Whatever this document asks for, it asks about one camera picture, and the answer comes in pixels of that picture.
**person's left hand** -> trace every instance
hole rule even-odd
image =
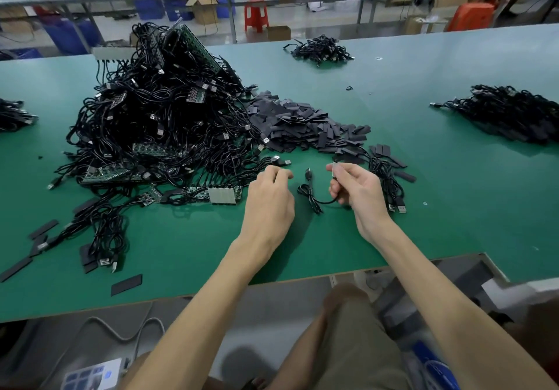
[[[290,178],[290,170],[269,165],[248,186],[241,233],[227,254],[249,261],[254,272],[270,259],[295,217],[295,199],[287,188]]]

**blue package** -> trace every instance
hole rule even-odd
[[[460,390],[460,386],[458,386],[458,382],[448,365],[441,362],[425,343],[418,340],[411,349],[422,363],[423,368],[433,377],[442,389]]]

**orange plastic chair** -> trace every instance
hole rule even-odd
[[[270,26],[268,23],[268,10],[264,6],[264,16],[261,16],[260,6],[251,6],[250,2],[264,2],[264,0],[249,0],[249,4],[245,5],[245,32],[247,32],[247,27],[252,26],[256,28],[257,33],[262,32],[262,26]]]
[[[495,6],[489,3],[465,3],[458,7],[446,32],[488,28],[493,20]]]

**khaki shorts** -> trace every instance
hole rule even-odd
[[[401,353],[369,303],[351,300],[328,318],[312,390],[410,390]]]

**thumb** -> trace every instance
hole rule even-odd
[[[332,172],[334,173],[334,177],[338,180],[340,185],[344,187],[348,193],[351,194],[351,192],[357,189],[359,183],[344,169],[342,165],[334,162],[332,166]]]

